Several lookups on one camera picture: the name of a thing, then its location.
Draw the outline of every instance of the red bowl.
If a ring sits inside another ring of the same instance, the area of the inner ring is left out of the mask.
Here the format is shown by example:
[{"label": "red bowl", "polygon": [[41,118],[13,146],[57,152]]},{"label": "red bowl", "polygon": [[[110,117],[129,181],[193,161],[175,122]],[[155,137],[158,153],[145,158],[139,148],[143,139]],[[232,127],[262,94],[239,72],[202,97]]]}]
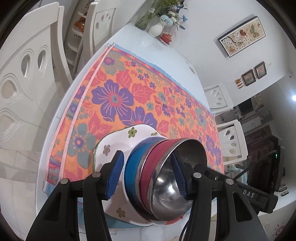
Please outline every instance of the red bowl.
[{"label": "red bowl", "polygon": [[141,172],[139,186],[140,186],[140,195],[141,195],[142,203],[146,208],[146,210],[149,211],[151,214],[153,213],[150,210],[150,205],[148,204],[147,194],[148,194],[148,188],[149,188],[149,183],[150,183],[152,174],[158,162],[162,159],[162,157],[167,152],[167,150],[181,139],[183,138],[165,140],[159,143],[157,146],[155,146],[147,156],[146,162]]}]

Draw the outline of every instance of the cable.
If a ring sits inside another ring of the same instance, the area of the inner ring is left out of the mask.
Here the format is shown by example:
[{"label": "cable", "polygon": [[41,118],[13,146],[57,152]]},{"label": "cable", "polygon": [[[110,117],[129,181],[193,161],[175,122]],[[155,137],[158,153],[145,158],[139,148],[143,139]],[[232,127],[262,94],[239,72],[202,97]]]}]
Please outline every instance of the cable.
[{"label": "cable", "polygon": [[264,158],[266,158],[267,156],[271,155],[271,154],[275,154],[275,153],[278,153],[277,150],[273,150],[271,152],[268,152],[266,153],[262,158],[259,159],[259,161],[257,162],[253,162],[253,163],[250,163],[250,165],[245,169],[243,170],[240,174],[238,174],[237,176],[235,176],[233,178],[234,181],[236,181],[237,179],[239,179],[243,174],[245,174],[247,171],[249,171],[251,168],[253,168],[255,165],[257,165],[259,162],[263,161]]},{"label": "cable", "polygon": [[179,237],[179,241],[182,240],[182,237],[183,237],[184,232],[185,232],[185,230],[186,230],[186,228],[187,228],[187,225],[188,225],[188,221],[187,221],[187,223],[185,224],[184,228],[182,229],[182,232],[181,232],[180,237]]}]

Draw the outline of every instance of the white vase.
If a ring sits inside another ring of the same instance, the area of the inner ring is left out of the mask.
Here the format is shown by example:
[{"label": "white vase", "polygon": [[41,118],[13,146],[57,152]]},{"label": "white vase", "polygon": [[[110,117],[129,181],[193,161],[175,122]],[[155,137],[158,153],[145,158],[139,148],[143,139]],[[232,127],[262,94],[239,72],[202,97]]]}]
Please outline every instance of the white vase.
[{"label": "white vase", "polygon": [[150,36],[152,36],[153,38],[156,38],[157,36],[159,36],[159,35],[162,33],[164,26],[166,26],[166,22],[160,20],[159,23],[153,25],[153,26],[149,29],[148,34],[149,34]]}]

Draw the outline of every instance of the white table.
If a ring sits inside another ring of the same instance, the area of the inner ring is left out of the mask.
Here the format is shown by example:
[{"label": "white table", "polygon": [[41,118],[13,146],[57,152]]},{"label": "white table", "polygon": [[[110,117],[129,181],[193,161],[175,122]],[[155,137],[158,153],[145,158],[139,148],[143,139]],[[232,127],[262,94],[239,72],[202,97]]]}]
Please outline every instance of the white table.
[{"label": "white table", "polygon": [[[186,59],[181,54],[176,52],[173,48],[171,48],[169,45],[163,44],[157,38],[152,38],[150,35],[148,35],[147,32],[136,28],[132,23],[126,25],[120,31],[118,31],[113,37],[111,37],[83,67],[83,69],[80,71],[80,73],[77,75],[77,77],[73,81],[72,85],[67,90],[63,100],[61,101],[55,113],[55,117],[51,122],[51,125],[49,127],[48,133],[44,141],[44,146],[43,146],[40,163],[39,163],[37,188],[36,188],[36,213],[40,211],[44,202],[47,199],[47,195],[42,191],[42,185],[45,178],[46,156],[47,156],[50,144],[52,142],[52,139],[54,137],[55,131],[57,129],[57,126],[59,124],[59,121],[63,115],[63,112],[68,102],[70,101],[70,98],[72,97],[75,89],[79,85],[79,82],[85,76],[87,71],[90,69],[93,62],[96,61],[97,58],[102,54],[107,44],[109,43],[110,44],[116,43],[120,47],[130,51],[134,55],[146,60],[147,62],[157,65],[159,68],[161,68],[166,73],[168,73],[176,82],[178,82],[178,84],[182,86],[183,89],[186,89],[187,92],[189,92],[192,96],[194,96],[197,100],[199,100],[201,104],[203,104],[206,108],[209,109],[209,105],[207,103],[207,99],[205,97],[205,93],[203,91],[200,80],[197,74],[193,73],[190,70],[189,66],[191,65],[186,62]],[[179,222],[178,229],[180,230],[178,230],[177,233],[181,232],[185,224],[184,222],[186,222],[186,220],[182,220],[181,222]],[[174,233],[173,232],[174,226],[175,225],[168,226],[168,227],[147,227],[145,228],[145,231],[140,232],[135,230],[134,235],[137,236],[137,234],[139,234],[142,236],[142,235],[146,235],[147,232],[154,233],[154,234],[157,233],[156,236],[154,235],[151,236],[151,240],[156,240],[155,237],[157,237],[158,235],[161,235],[163,239],[159,239],[159,240],[169,241],[169,239],[167,238],[171,236],[172,233]],[[124,233],[122,235],[123,236],[120,235],[121,241],[124,241],[124,239],[129,239],[130,235],[133,236],[133,234],[131,233],[129,235],[126,235],[126,238],[124,238],[125,237]],[[112,236],[113,240],[116,240],[117,238],[118,238],[118,235]]]}]

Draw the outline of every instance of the blue bowl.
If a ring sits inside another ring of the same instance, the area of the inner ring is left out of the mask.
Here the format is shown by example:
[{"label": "blue bowl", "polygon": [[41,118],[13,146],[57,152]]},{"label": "blue bowl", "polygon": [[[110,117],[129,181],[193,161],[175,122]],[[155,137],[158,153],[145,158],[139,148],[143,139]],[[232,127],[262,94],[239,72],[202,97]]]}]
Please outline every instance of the blue bowl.
[{"label": "blue bowl", "polygon": [[124,173],[124,186],[126,188],[126,194],[131,201],[132,204],[136,204],[137,206],[140,206],[140,204],[137,201],[136,197],[136,191],[135,191],[135,180],[136,180],[136,173],[137,169],[140,163],[140,160],[146,150],[157,140],[154,140],[152,142],[149,142],[138,149],[135,150],[135,152],[129,157],[129,159],[126,162],[126,169]]}]

